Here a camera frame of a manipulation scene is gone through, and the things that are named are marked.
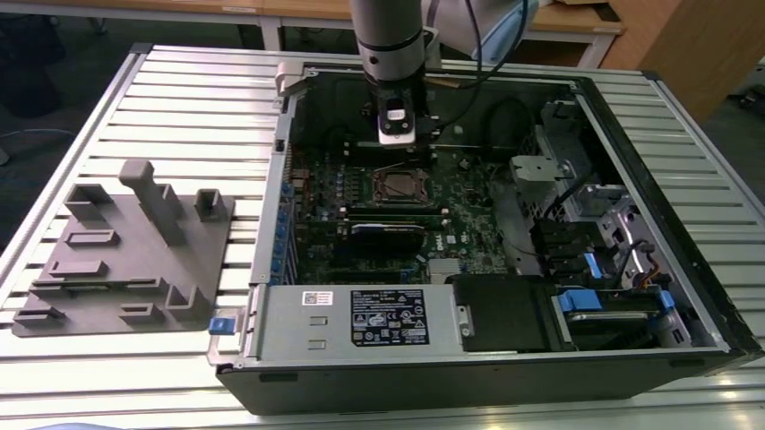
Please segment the barcode sticker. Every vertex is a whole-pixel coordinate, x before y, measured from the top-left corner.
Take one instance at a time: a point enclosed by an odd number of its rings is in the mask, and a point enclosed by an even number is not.
[[[303,291],[303,306],[331,306],[332,291]]]
[[[243,13],[255,13],[255,7],[233,7],[233,6],[223,6],[221,7],[224,12],[243,12]]]

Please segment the gray fixture base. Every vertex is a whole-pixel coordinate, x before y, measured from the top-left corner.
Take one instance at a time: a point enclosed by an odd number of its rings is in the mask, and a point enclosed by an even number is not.
[[[73,216],[16,314],[18,337],[207,328],[233,197],[216,190],[176,196],[140,162],[123,169],[143,169],[139,189],[120,173],[136,195],[108,195],[100,185],[76,185],[69,193]],[[143,198],[152,192],[159,200]],[[157,224],[177,226],[172,240]]]

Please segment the floor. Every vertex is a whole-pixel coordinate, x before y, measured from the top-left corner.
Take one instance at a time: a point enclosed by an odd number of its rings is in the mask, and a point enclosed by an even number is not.
[[[61,18],[58,36],[65,59],[48,72],[62,95],[62,106],[34,119],[12,117],[0,108],[0,134],[28,128],[60,128],[76,132],[85,122],[100,95],[133,42],[203,47],[256,47],[256,28],[224,24],[181,22],[108,21],[108,33],[95,34],[84,18]],[[352,53],[355,41],[348,31],[291,30],[291,50]],[[703,125],[730,164],[765,199],[765,117],[737,107],[729,100]],[[0,167],[0,251],[33,204],[45,182],[68,149],[70,138],[56,134],[24,134],[0,141],[10,161]]]

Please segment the sticker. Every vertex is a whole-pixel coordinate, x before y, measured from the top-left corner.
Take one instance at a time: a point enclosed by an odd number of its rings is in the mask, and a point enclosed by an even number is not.
[[[303,306],[331,306],[332,291],[303,291]]]
[[[351,291],[350,338],[356,347],[427,345],[428,318],[422,289]]]
[[[621,29],[609,29],[607,27],[595,27],[592,31],[595,31],[596,33],[617,33],[617,34],[622,32]]]
[[[244,13],[255,13],[255,7],[233,7],[233,6],[223,6],[221,7],[224,12],[244,12]]]

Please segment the metal bracket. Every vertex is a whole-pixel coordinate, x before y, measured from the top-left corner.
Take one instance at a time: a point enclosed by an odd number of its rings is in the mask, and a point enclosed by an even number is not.
[[[283,61],[276,67],[276,93],[280,97],[293,94],[303,84],[303,61]]]

